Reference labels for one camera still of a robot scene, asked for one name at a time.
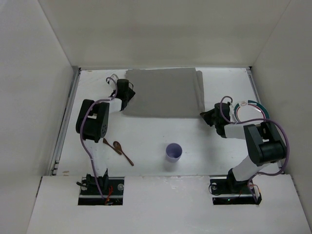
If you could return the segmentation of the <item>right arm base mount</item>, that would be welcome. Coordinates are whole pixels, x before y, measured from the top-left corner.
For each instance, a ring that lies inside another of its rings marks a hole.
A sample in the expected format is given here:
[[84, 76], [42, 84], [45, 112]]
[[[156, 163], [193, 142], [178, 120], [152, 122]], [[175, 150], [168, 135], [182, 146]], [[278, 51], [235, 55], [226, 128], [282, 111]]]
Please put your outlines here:
[[240, 181], [233, 188], [225, 177], [212, 177], [209, 192], [214, 205], [259, 205], [262, 195], [252, 181]]

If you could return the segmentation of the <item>grey cloth placemat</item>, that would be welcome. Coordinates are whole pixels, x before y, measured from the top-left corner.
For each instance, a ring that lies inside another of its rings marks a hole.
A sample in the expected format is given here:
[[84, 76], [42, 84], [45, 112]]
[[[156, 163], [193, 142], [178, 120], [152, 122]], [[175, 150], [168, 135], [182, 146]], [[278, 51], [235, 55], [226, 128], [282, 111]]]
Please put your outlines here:
[[205, 111], [203, 74], [195, 68], [127, 70], [134, 97], [123, 113], [131, 117], [199, 118]]

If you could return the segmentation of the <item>white plate with green rim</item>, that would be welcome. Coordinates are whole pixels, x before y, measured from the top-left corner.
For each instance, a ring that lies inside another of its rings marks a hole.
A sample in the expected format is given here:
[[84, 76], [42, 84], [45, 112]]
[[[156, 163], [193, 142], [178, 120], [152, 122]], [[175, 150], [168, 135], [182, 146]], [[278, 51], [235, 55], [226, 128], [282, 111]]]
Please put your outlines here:
[[244, 122], [250, 119], [269, 119], [267, 109], [254, 100], [242, 100], [231, 106], [231, 121]]

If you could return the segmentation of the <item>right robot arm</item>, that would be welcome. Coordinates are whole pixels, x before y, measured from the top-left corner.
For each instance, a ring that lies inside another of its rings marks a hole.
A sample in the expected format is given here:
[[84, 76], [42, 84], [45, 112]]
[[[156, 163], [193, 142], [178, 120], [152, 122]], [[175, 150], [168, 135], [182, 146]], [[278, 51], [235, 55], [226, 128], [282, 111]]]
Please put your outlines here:
[[247, 156], [228, 171], [222, 185], [225, 192], [237, 194], [251, 190], [251, 181], [262, 175], [262, 169], [280, 160], [288, 162], [289, 141], [285, 131], [276, 121], [266, 117], [239, 121], [232, 103], [219, 102], [214, 108], [200, 113], [200, 117], [222, 138], [241, 139], [246, 142]]

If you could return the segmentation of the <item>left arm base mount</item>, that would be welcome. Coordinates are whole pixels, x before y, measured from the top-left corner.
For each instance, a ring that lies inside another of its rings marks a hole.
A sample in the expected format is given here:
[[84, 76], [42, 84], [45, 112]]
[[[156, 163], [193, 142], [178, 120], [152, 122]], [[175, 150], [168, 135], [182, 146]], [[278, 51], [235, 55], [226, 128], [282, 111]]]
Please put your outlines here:
[[99, 183], [103, 195], [101, 196], [93, 177], [91, 177], [90, 181], [83, 178], [81, 182], [76, 182], [80, 187], [78, 205], [120, 206], [123, 204], [124, 182], [123, 177], [107, 178], [105, 184], [101, 185]]

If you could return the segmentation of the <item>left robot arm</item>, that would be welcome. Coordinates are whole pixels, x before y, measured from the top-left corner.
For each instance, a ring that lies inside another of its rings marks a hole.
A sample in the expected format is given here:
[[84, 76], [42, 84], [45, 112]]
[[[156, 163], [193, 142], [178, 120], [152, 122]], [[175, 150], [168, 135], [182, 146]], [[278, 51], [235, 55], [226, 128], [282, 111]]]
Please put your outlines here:
[[84, 99], [76, 122], [76, 132], [90, 159], [94, 184], [100, 194], [103, 194], [107, 188], [106, 178], [100, 175], [100, 169], [96, 168], [96, 159], [87, 148], [86, 142], [98, 143], [104, 138], [108, 129], [109, 114], [123, 111], [136, 94], [133, 84], [127, 79], [119, 79], [113, 75], [107, 77], [106, 82], [114, 86], [110, 96], [96, 101]]

